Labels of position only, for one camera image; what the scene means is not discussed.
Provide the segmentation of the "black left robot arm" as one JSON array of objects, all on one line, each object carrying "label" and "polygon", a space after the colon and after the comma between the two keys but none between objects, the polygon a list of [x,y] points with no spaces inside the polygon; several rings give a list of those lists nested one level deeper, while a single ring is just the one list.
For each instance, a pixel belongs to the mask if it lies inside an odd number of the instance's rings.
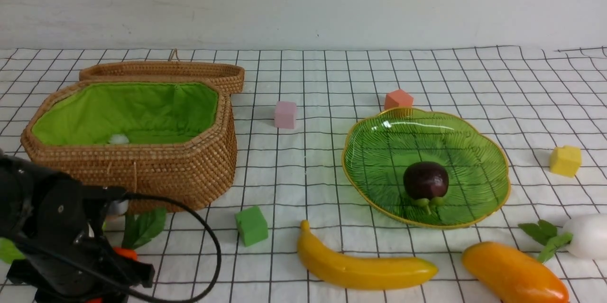
[{"label": "black left robot arm", "polygon": [[[121,186],[86,185],[66,173],[15,156],[1,157],[1,234],[28,239],[121,286],[152,286],[155,269],[119,255],[102,231]],[[9,267],[14,284],[37,289],[37,303],[125,303],[128,295],[63,260],[15,246],[24,256]]]}]

